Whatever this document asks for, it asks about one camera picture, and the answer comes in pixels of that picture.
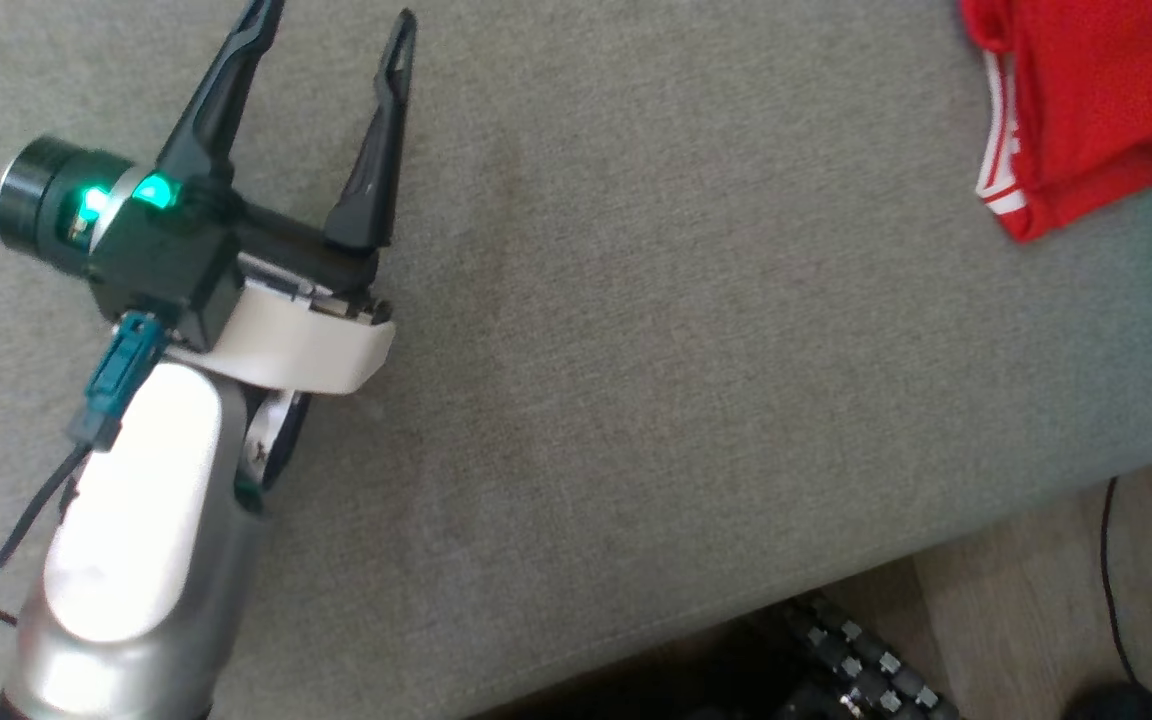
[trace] black cable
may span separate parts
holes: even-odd
[[[56,471],[47,478],[47,482],[41,484],[41,487],[35,493],[24,511],[20,514],[17,524],[12,529],[12,533],[9,533],[8,539],[3,541],[3,546],[0,548],[0,569],[3,569],[3,566],[8,564],[8,561],[12,560],[15,551],[20,547],[20,543],[24,541],[24,537],[29,533],[29,528],[33,526],[35,521],[38,520],[38,515],[41,514],[41,509],[51,500],[51,497],[56,494],[56,488],[63,486],[65,480],[69,479],[70,475],[74,475],[74,470],[77,470],[82,461],[88,458],[91,450],[92,447],[88,444],[74,446],[73,450],[69,452],[69,456],[65,457],[65,461],[56,468]],[[3,621],[8,626],[17,624],[17,619],[10,612],[6,611],[0,611],[0,621]]]
[[[1114,605],[1114,588],[1111,586],[1111,510],[1114,509],[1114,491],[1119,479],[1111,478],[1111,486],[1105,491],[1105,515],[1101,517],[1101,584],[1105,585],[1105,601],[1111,606],[1111,631],[1114,632],[1114,650],[1119,651],[1119,660],[1123,661],[1123,670],[1134,685],[1139,682],[1135,677],[1132,661],[1123,650],[1123,634],[1119,631],[1119,611]]]

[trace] cable connector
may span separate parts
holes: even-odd
[[[65,433],[94,452],[109,452],[123,427],[127,407],[159,363],[168,342],[168,329],[153,314],[123,314],[114,340],[83,391],[88,401],[69,420]]]

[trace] folded red garment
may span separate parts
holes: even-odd
[[[961,0],[993,124],[977,192],[1018,242],[1152,185],[1152,0]]]

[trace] glowing green led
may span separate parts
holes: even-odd
[[[156,209],[167,209],[175,202],[175,188],[164,176],[150,176],[143,179],[141,184],[136,185],[132,197],[147,202],[147,204],[154,205]]]
[[[99,187],[89,187],[83,191],[82,202],[78,204],[78,218],[84,222],[94,223],[104,213],[106,205],[109,205],[109,194]]]

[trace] gray fabric surface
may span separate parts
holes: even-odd
[[[0,0],[0,169],[154,158],[242,3]],[[1152,192],[1011,245],[952,0],[414,9],[397,342],[308,420],[217,715],[462,715],[1152,461]],[[243,192],[319,222],[396,12],[288,3]],[[0,538],[105,338],[0,247]]]

